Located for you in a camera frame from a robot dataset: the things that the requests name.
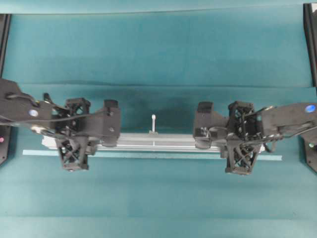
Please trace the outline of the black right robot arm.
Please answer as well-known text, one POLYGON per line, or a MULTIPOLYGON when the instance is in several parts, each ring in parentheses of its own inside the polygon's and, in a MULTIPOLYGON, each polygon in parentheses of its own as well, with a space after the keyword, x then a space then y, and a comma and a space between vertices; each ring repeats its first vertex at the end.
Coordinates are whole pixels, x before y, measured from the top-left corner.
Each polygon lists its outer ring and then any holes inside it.
POLYGON ((295 103, 256 111, 252 103, 235 101, 229 115, 214 110, 212 102, 200 102, 195 112, 193 138, 196 147, 262 145, 299 133, 315 141, 317 105, 295 103))

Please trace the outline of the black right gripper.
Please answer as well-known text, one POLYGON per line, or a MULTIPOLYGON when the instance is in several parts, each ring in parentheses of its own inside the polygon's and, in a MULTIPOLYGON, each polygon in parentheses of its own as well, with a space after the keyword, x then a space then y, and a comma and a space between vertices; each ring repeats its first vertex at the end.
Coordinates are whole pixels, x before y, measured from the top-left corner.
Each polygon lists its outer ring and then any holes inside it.
POLYGON ((238 140, 243 143, 263 143, 262 112, 254 104, 235 101, 228 106, 229 116, 214 111, 212 102, 199 102, 195 112, 195 147, 210 149, 212 142, 238 140))

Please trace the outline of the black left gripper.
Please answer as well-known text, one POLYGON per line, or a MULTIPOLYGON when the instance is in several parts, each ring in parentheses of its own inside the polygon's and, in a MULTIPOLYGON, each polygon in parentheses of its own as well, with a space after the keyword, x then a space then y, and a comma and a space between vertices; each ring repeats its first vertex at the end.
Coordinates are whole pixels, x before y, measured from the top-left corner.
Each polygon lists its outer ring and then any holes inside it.
POLYGON ((74 136, 101 137, 101 143, 105 147, 116 147, 120 137, 121 110, 117 100, 104 100, 104 105, 95 113, 89 113, 91 103, 84 98, 66 100, 65 106, 52 103, 56 112, 53 119, 64 119, 53 122, 54 137, 66 139, 74 136))

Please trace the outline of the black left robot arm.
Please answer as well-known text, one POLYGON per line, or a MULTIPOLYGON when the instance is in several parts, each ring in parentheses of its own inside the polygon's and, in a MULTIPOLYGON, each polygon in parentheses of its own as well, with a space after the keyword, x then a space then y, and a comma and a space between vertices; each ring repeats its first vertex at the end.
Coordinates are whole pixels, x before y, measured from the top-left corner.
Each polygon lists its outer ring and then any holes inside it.
POLYGON ((14 81, 0 80, 0 123, 29 127, 35 133, 55 139, 86 137, 114 147, 121 132, 121 111, 116 100, 105 100, 98 111, 90 112, 84 98, 68 99, 64 106, 55 104, 48 93, 35 100, 23 93, 14 81))

